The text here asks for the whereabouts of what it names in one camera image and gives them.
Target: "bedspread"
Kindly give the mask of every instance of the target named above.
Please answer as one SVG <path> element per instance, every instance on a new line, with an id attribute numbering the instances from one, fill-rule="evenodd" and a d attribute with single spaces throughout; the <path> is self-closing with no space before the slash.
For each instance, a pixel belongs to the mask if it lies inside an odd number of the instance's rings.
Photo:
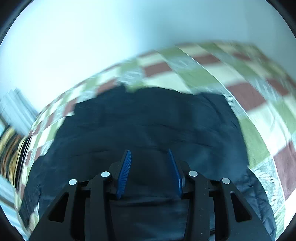
<path id="1" fill-rule="evenodd" d="M 31 128 L 17 209 L 34 161 L 47 153 L 66 116 L 74 115 L 75 104 L 121 84 L 127 91 L 161 87 L 224 95 L 240 122 L 249 168 L 268 196 L 276 236 L 284 231 L 296 212 L 296 84 L 255 46 L 239 43 L 189 43 L 152 51 L 116 64 L 57 97 Z M 35 212 L 29 231 L 37 222 Z"/>

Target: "checkered blanket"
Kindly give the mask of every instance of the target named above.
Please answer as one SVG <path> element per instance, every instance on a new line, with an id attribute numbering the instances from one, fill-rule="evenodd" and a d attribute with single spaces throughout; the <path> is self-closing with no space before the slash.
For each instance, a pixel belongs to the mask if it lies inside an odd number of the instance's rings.
<path id="1" fill-rule="evenodd" d="M 255 46 L 185 44 L 114 65 L 69 89 L 47 105 L 32 126 L 31 144 L 15 205 L 19 209 L 30 169 L 45 155 L 76 103 L 124 84 L 128 91 L 162 87 L 182 93 L 219 93 L 239 119 L 249 168 L 268 196 L 277 237 L 296 212 L 296 84 Z M 29 229 L 38 222 L 38 207 Z"/>

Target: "dark blue fabric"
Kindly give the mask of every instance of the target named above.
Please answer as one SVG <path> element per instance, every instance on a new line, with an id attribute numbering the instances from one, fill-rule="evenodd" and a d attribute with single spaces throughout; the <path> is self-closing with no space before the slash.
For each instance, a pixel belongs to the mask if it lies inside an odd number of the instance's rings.
<path id="1" fill-rule="evenodd" d="M 181 94 L 162 88 L 126 93 L 124 87 L 79 103 L 48 153 L 32 166 L 20 209 L 24 224 L 39 201 L 41 217 L 70 179 L 108 170 L 125 149 L 132 165 L 125 194 L 110 203 L 117 240 L 180 240 L 188 201 L 173 187 L 167 150 L 205 177 L 228 177 L 251 204 L 272 239 L 275 221 L 267 196 L 248 169 L 239 122 L 221 95 Z M 214 227 L 211 214 L 211 228 Z"/>

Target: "white wall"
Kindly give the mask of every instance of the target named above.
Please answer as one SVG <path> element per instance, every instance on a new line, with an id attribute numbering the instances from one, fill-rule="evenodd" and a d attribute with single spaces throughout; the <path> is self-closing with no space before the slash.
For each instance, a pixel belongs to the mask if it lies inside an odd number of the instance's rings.
<path id="1" fill-rule="evenodd" d="M 181 42 L 253 42 L 296 79 L 296 39 L 265 0 L 34 0 L 0 45 L 0 97 L 41 110 L 109 65 Z"/>

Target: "black cloth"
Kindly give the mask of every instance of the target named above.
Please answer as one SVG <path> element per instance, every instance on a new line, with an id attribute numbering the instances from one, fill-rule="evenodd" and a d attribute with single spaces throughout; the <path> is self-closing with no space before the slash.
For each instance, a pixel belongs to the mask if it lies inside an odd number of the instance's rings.
<path id="1" fill-rule="evenodd" d="M 125 194 L 110 203 L 117 240 L 180 240 L 188 201 L 177 197 L 167 150 L 205 177 L 228 177 L 275 239 L 266 193 L 248 169 L 239 122 L 221 95 L 182 94 L 162 88 L 126 93 L 123 86 L 78 103 L 45 156 L 32 166 L 20 216 L 24 224 L 39 201 L 41 217 L 70 179 L 108 170 L 125 149 L 132 165 Z M 214 214 L 211 214 L 211 228 Z"/>

